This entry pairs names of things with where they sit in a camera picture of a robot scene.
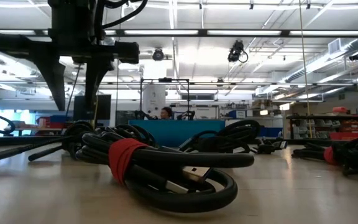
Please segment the red strap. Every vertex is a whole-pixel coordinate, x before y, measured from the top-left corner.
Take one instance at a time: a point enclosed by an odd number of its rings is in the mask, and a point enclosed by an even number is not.
[[[124,174],[129,165],[132,153],[142,146],[147,146],[138,140],[127,138],[114,142],[109,150],[110,169],[113,177],[122,185],[125,185]]]
[[[326,150],[324,151],[324,159],[326,162],[328,162],[329,164],[331,165],[339,165],[336,161],[335,161],[335,158],[334,158],[334,149],[329,146],[326,148]]]

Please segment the desk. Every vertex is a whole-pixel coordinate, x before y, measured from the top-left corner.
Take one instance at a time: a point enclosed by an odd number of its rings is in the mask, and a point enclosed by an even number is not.
[[[28,162],[36,152],[29,151],[0,161],[0,223],[358,223],[358,176],[292,159],[291,150],[300,147],[256,155],[250,167],[223,169],[237,182],[237,198],[196,214],[150,208],[113,180],[108,166],[73,161],[63,151]]]
[[[61,128],[16,128],[15,131],[19,132],[19,136],[22,136],[22,132],[25,130],[31,131],[50,131],[54,134],[60,134],[62,129]]]

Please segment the security camera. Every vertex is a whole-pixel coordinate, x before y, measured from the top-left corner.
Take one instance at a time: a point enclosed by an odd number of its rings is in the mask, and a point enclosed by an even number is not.
[[[153,53],[153,60],[155,61],[162,61],[164,59],[164,53],[162,49],[155,49]]]

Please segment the blue container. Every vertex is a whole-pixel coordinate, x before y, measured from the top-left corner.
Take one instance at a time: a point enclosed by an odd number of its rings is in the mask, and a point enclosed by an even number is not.
[[[52,115],[49,120],[51,123],[64,123],[66,122],[65,115]]]
[[[146,129],[154,136],[158,145],[167,147],[178,147],[202,131],[220,131],[224,128],[224,121],[218,120],[129,120],[129,124]]]

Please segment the usb connector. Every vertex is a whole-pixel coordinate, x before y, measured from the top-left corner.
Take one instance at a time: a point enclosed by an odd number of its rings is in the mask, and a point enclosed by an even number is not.
[[[194,180],[195,182],[204,182],[210,170],[210,167],[186,166],[182,168],[183,175],[190,180]]]

